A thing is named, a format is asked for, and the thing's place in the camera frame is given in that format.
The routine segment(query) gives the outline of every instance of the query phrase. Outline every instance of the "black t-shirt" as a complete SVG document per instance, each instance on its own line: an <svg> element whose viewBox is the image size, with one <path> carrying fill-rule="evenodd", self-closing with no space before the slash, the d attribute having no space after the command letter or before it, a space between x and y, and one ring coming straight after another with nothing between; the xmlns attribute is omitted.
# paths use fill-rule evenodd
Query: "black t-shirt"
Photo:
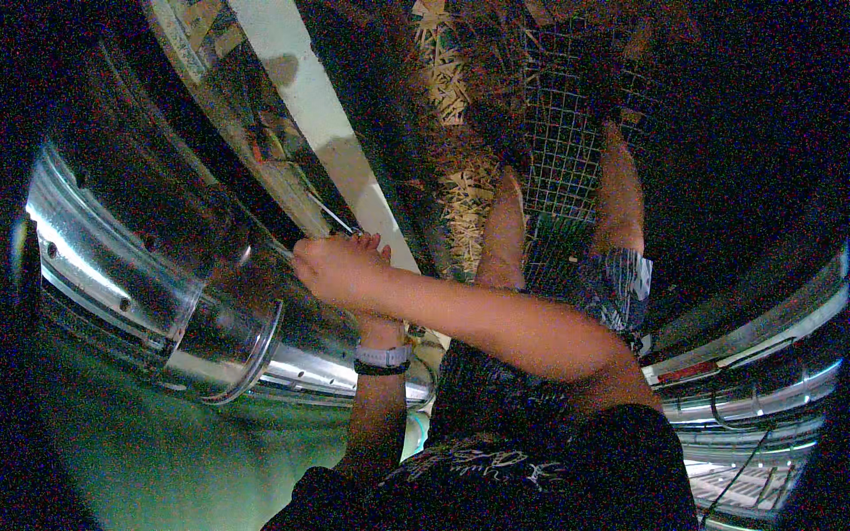
<svg viewBox="0 0 850 531"><path fill-rule="evenodd" d="M290 528L697 529L697 523L670 423L649 407L620 405L583 422L560 445L536 449L482 433L435 444L374 489L310 468L292 502L263 529Z"/></svg>

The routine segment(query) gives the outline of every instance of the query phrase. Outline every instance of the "forearm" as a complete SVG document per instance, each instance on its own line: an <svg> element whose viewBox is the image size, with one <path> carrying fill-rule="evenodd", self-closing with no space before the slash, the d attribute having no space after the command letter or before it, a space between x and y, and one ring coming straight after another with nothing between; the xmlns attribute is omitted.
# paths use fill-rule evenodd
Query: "forearm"
<svg viewBox="0 0 850 531"><path fill-rule="evenodd" d="M360 344L389 349L404 342L401 325L367 327ZM377 483L394 470L405 441L405 376L358 375L345 456L334 470Z"/></svg>
<svg viewBox="0 0 850 531"><path fill-rule="evenodd" d="M525 372L575 381L607 366L625 346L567 305L511 291L449 283L387 268L366 303L481 348Z"/></svg>

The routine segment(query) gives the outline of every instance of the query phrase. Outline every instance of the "white watch strap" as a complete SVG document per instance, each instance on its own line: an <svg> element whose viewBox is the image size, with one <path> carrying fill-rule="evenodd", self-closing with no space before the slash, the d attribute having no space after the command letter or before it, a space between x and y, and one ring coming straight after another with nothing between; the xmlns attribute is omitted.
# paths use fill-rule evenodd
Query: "white watch strap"
<svg viewBox="0 0 850 531"><path fill-rule="evenodd" d="M380 350L377 348L365 348L358 346L354 350L354 359L363 364L372 365L374 367L392 368L398 367L410 359L413 352L411 344L402 345L401 347L390 348L389 350Z"/></svg>

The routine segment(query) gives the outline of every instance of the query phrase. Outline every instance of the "person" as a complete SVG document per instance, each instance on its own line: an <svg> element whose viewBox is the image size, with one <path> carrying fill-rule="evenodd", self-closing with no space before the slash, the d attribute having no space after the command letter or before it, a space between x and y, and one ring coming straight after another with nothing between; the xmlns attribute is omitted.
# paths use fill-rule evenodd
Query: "person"
<svg viewBox="0 0 850 531"><path fill-rule="evenodd" d="M681 445L615 334L643 317L651 263L634 161L619 126L605 121L603 133L598 222L570 304L522 292L510 166L474 285L390 267L379 235L296 244L298 278L359 315L357 357L375 364L359 366L342 460L308 469L264 529L696 528ZM403 356L390 359L404 350L402 319L454 341L426 448L399 464Z"/></svg>

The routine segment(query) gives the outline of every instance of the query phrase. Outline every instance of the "black wristband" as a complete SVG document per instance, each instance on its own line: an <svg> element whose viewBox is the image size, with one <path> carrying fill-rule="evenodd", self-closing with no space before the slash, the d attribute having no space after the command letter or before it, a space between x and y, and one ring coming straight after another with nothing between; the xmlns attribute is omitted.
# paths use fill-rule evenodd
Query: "black wristband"
<svg viewBox="0 0 850 531"><path fill-rule="evenodd" d="M376 367L375 365L365 364L362 361L356 359L354 361L354 372L359 375L368 376L391 376L400 375L407 372L407 369L410 366L410 360L407 360L403 364L397 365L395 367Z"/></svg>

